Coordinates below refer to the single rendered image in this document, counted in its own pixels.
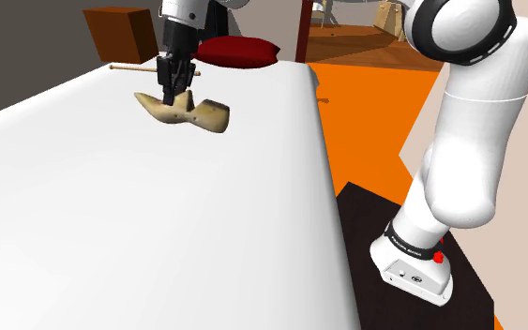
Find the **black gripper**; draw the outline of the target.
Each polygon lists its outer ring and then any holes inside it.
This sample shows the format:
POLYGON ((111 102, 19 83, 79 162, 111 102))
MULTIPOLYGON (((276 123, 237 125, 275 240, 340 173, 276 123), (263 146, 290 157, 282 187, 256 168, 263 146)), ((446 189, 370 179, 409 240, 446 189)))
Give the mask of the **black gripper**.
POLYGON ((185 92, 195 76, 196 65, 190 60, 198 50, 198 30, 166 19, 163 44, 166 56, 159 55, 156 60, 158 83, 162 87, 162 103, 172 106, 175 98, 174 90, 176 95, 185 92), (181 61, 178 68, 175 61, 181 61))

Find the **thin wooden stick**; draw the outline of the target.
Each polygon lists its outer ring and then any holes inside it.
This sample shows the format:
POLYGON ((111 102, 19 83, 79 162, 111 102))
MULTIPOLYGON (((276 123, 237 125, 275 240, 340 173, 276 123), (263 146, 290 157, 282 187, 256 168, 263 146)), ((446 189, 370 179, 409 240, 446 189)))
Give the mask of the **thin wooden stick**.
MULTIPOLYGON (((144 72, 157 72, 156 68, 150 67, 124 67, 118 65, 109 65, 109 69, 121 69, 121 70, 133 70, 133 71, 144 71, 144 72)), ((194 76, 201 76, 202 72, 195 70, 193 73, 194 76)))

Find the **dark red pillow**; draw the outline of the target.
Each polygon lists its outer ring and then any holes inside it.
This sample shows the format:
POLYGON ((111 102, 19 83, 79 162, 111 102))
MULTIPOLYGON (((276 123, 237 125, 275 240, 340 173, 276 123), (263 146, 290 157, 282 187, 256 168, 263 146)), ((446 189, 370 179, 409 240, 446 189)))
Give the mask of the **dark red pillow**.
POLYGON ((201 43, 194 57, 222 68, 264 68, 278 62, 280 47, 257 38, 241 36, 213 37, 201 43))

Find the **brown wooden box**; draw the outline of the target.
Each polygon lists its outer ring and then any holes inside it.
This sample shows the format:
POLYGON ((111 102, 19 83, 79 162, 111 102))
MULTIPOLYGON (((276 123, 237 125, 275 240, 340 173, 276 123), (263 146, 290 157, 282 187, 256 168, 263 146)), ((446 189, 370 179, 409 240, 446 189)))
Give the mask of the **brown wooden box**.
POLYGON ((148 8, 96 7, 83 15, 101 61, 143 64, 158 56, 148 8))

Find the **white bed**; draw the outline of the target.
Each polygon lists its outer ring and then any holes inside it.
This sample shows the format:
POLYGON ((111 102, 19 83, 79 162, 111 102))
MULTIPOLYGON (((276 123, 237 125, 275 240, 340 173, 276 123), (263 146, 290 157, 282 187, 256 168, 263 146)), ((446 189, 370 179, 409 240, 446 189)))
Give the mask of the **white bed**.
POLYGON ((101 67, 0 111, 0 330, 360 330, 307 65, 201 63, 221 134, 101 67))

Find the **dark robot stand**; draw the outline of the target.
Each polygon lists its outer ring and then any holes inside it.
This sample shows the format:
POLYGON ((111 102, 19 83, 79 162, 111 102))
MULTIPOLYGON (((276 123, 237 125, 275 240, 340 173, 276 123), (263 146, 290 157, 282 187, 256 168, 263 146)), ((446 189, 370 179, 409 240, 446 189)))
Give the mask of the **dark robot stand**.
POLYGON ((444 253, 454 290, 442 307, 383 282, 370 257, 370 243, 385 230, 400 206, 355 184, 337 196, 361 330, 504 330, 494 302, 450 233, 444 253))

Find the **dark red wooden post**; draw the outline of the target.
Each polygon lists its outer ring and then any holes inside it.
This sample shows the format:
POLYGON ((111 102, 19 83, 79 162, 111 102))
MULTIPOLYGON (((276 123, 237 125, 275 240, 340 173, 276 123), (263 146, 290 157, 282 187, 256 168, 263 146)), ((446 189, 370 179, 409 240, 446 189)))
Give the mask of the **dark red wooden post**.
POLYGON ((306 61, 312 6, 313 0, 302 0, 301 2, 301 12, 294 58, 295 62, 298 63, 304 63, 306 61))

